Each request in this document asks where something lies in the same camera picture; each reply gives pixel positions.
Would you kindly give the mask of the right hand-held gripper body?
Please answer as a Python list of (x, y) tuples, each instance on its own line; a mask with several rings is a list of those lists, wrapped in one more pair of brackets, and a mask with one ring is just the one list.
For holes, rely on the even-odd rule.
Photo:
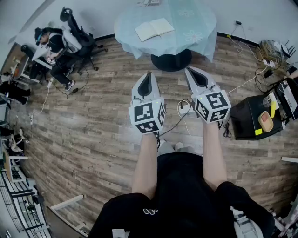
[(201, 94), (193, 93), (194, 110), (206, 123), (218, 122), (226, 119), (231, 104), (225, 90), (218, 85), (204, 90)]

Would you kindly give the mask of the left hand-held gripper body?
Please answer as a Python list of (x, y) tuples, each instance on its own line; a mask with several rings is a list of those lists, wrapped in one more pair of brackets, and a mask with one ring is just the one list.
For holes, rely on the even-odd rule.
[(141, 134), (161, 131), (165, 114), (164, 98), (159, 92), (151, 93), (148, 96), (141, 96), (132, 92), (129, 116), (132, 126)]

